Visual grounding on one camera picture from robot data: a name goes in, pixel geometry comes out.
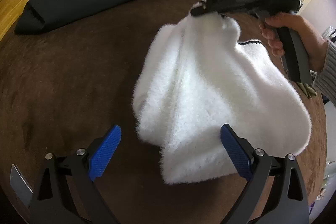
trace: finger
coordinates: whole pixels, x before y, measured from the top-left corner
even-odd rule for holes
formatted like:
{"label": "finger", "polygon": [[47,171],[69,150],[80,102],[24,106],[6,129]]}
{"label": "finger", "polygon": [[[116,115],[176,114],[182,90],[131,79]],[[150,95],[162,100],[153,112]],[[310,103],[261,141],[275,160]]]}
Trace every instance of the finger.
{"label": "finger", "polygon": [[281,57],[281,56],[283,56],[285,54],[285,51],[284,50],[272,49],[272,54],[275,57]]}
{"label": "finger", "polygon": [[284,46],[282,42],[278,39],[268,40],[268,45],[275,50],[281,50]]}
{"label": "finger", "polygon": [[275,32],[273,32],[272,30],[270,29],[263,29],[261,31],[261,34],[264,38],[266,39],[270,39],[270,40],[273,40],[275,39]]}
{"label": "finger", "polygon": [[265,23],[262,21],[262,20],[259,20],[259,28],[262,30],[262,29],[265,29]]}
{"label": "finger", "polygon": [[275,28],[288,27],[293,30],[298,30],[304,23],[304,19],[296,14],[288,14],[284,12],[277,13],[275,16],[265,19],[267,25]]}

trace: human hand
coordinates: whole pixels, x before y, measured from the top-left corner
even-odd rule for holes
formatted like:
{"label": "human hand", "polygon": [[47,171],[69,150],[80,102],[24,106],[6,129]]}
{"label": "human hand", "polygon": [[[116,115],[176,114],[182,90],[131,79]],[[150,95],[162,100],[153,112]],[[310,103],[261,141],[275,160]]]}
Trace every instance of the human hand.
{"label": "human hand", "polygon": [[[297,31],[307,50],[310,69],[316,72],[322,71],[326,59],[328,42],[323,39],[312,24],[299,15],[283,12],[266,18],[265,22],[271,27],[288,27]],[[280,40],[276,39],[275,32],[265,27],[264,23],[260,23],[259,27],[263,37],[267,39],[269,46],[272,48],[273,55],[283,56],[285,54],[283,44]]]}

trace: metal screw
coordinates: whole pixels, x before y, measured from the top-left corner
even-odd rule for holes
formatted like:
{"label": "metal screw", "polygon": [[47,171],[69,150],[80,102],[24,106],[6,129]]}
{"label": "metal screw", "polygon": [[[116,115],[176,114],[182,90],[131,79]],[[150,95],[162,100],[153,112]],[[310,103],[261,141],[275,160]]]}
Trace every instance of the metal screw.
{"label": "metal screw", "polygon": [[263,155],[265,155],[265,151],[262,150],[262,149],[260,149],[260,148],[256,149],[256,150],[255,150],[255,153],[256,153],[258,156],[263,156]]}
{"label": "metal screw", "polygon": [[45,155],[46,160],[50,160],[52,158],[53,158],[53,155],[51,153],[48,153],[48,154]]}
{"label": "metal screw", "polygon": [[77,153],[78,156],[83,156],[83,155],[85,154],[85,152],[86,152],[86,151],[85,151],[84,148],[80,148],[80,149],[77,150],[76,153]]}
{"label": "metal screw", "polygon": [[295,156],[293,154],[288,154],[287,156],[290,160],[295,160]]}

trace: black navy trim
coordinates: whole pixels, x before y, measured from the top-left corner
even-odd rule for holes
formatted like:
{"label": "black navy trim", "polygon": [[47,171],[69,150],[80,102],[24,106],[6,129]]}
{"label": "black navy trim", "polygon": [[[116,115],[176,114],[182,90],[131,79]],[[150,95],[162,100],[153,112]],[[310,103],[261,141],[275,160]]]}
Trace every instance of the black navy trim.
{"label": "black navy trim", "polygon": [[253,43],[262,45],[262,42],[259,40],[249,40],[245,42],[238,42],[239,45],[248,45],[248,44],[253,44]]}

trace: white fluffy towel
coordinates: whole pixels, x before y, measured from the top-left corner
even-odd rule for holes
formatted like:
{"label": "white fluffy towel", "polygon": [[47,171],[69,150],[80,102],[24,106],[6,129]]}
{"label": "white fluffy towel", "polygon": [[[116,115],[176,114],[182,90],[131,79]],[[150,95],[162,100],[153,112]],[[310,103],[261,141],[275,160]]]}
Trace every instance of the white fluffy towel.
{"label": "white fluffy towel", "polygon": [[228,123],[269,155],[308,145],[308,111],[258,41],[238,43],[239,25],[218,13],[163,26],[134,90],[141,140],[162,149],[165,183],[235,173],[220,140]]}

